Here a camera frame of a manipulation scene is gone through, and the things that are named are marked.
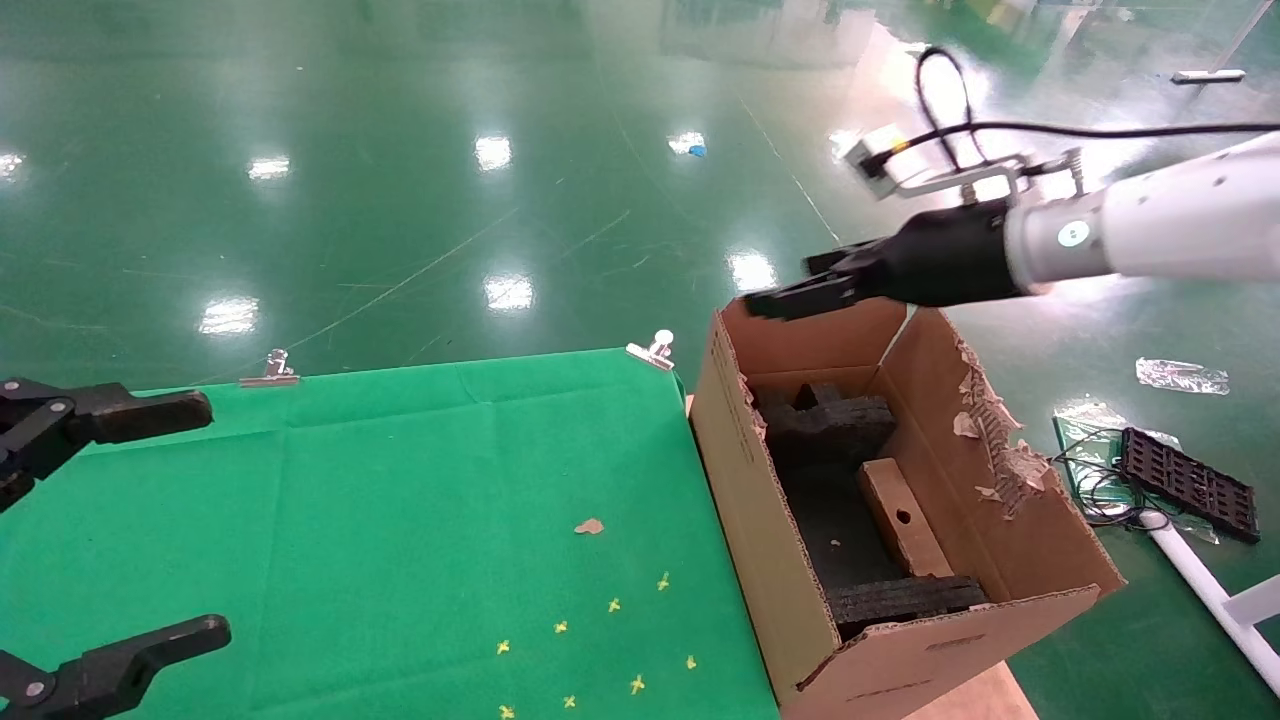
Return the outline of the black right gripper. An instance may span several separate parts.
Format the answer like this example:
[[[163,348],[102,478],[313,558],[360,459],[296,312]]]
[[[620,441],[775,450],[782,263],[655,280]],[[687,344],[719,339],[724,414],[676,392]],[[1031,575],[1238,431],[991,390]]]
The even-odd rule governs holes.
[[[992,200],[922,211],[896,233],[805,259],[805,281],[745,295],[750,316],[794,322],[867,299],[952,307],[1027,296],[1005,247],[1010,206]],[[860,290],[855,286],[860,277]]]

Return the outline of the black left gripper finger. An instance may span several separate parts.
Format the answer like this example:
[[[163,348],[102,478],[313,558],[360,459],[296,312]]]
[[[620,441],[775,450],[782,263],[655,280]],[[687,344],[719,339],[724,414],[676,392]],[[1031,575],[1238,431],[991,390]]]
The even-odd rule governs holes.
[[[119,383],[61,388],[26,378],[1,383],[1,511],[90,445],[123,445],[209,427],[200,391],[140,397]]]
[[[164,626],[87,651],[45,671],[1,652],[3,719],[108,719],[136,708],[154,678],[174,664],[230,643],[218,614]]]

